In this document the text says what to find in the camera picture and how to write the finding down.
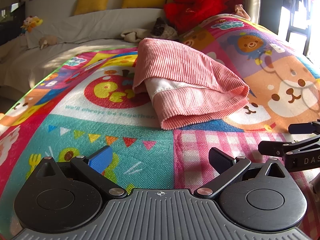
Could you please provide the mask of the pink ribbed garment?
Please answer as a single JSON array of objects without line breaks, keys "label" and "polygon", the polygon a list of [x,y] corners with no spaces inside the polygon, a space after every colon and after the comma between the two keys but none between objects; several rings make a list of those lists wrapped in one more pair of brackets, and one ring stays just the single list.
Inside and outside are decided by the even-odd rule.
[{"label": "pink ribbed garment", "polygon": [[156,38],[138,45],[132,89],[148,93],[164,130],[224,119],[245,107],[249,94],[249,86],[223,64]]}]

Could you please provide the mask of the beige and grey crumpled clothes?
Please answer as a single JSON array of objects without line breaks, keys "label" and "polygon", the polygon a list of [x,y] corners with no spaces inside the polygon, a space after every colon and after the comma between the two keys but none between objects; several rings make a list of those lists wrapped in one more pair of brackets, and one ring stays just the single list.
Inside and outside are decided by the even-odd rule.
[{"label": "beige and grey crumpled clothes", "polygon": [[161,17],[157,18],[153,28],[149,29],[128,29],[120,35],[124,41],[139,43],[144,38],[157,38],[162,40],[178,40],[177,31],[169,26]]}]

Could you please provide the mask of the colourful cartoon play mat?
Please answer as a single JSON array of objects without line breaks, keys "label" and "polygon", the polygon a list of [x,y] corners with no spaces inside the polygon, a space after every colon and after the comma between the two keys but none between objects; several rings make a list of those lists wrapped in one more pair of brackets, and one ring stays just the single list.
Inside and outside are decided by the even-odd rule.
[{"label": "colourful cartoon play mat", "polygon": [[82,48],[1,118],[1,239],[21,230],[14,200],[44,158],[69,162],[112,148],[102,175],[127,191],[194,190],[218,172],[217,147],[262,162],[263,140],[300,140],[290,124],[319,119],[319,66],[264,27],[213,16],[179,43],[223,64],[248,86],[248,103],[224,119],[164,130],[148,93],[134,93],[138,45]]}]

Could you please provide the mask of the grey white sofa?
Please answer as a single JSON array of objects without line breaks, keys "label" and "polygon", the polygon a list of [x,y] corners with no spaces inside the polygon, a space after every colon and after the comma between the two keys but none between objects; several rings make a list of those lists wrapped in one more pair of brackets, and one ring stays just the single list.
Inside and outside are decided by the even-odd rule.
[{"label": "grey white sofa", "polygon": [[[26,93],[56,69],[63,53],[102,46],[128,29],[151,29],[162,9],[114,9],[48,22],[1,46],[1,86]],[[57,44],[40,49],[40,38],[54,35]]]}]

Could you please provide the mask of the small beige plush toy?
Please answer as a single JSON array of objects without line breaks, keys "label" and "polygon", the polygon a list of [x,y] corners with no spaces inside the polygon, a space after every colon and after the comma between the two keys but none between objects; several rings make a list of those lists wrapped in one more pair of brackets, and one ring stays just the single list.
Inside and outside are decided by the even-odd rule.
[{"label": "small beige plush toy", "polygon": [[57,44],[57,37],[54,35],[47,35],[40,38],[39,40],[39,46],[41,50],[48,46],[54,46],[56,44]]}]

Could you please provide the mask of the small pink cloth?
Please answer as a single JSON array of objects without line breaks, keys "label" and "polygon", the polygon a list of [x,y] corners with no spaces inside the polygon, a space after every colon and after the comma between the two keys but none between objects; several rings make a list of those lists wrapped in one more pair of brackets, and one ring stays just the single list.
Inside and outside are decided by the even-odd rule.
[{"label": "small pink cloth", "polygon": [[235,14],[236,14],[237,16],[240,16],[240,17],[242,17],[242,18],[244,18],[244,19],[246,19],[246,20],[248,20],[248,21],[251,20],[251,18],[250,18],[250,16],[248,15],[248,13],[244,10],[242,4],[237,4],[237,5],[235,5],[234,10],[235,10]]}]

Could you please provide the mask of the yellow plush toy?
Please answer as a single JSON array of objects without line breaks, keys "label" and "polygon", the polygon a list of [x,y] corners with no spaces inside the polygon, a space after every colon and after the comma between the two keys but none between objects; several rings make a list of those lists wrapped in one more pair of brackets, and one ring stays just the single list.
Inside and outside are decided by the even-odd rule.
[{"label": "yellow plush toy", "polygon": [[25,34],[26,32],[31,32],[33,28],[41,25],[43,23],[43,19],[38,18],[37,16],[29,16],[23,21],[23,25],[21,26],[21,34]]}]

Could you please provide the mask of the yellow pillow left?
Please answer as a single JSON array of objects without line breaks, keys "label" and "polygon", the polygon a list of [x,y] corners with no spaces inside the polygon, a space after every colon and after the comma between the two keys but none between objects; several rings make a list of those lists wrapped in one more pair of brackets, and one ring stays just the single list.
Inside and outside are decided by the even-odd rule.
[{"label": "yellow pillow left", "polygon": [[77,0],[74,16],[107,9],[108,0]]}]

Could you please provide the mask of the red plush cushion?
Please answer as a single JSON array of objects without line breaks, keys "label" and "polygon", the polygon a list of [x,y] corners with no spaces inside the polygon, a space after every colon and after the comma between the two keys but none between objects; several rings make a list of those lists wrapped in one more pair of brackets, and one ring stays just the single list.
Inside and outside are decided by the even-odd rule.
[{"label": "red plush cushion", "polygon": [[204,20],[223,13],[232,13],[243,0],[172,0],[164,5],[165,17],[183,34],[193,29]]}]

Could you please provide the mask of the dark television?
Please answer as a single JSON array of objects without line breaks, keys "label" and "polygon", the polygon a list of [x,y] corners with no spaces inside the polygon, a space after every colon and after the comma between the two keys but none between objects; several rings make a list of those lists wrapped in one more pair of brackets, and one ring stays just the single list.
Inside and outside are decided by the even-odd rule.
[{"label": "dark television", "polygon": [[1,8],[0,45],[18,37],[25,20],[25,2]]}]

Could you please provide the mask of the black window frame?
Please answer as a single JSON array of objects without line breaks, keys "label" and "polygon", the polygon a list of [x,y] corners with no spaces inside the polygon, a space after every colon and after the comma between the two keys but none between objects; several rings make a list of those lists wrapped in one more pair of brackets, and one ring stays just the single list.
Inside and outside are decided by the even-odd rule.
[{"label": "black window frame", "polygon": [[281,7],[278,35],[296,51],[307,56],[311,40],[312,0],[297,1],[290,9]]}]

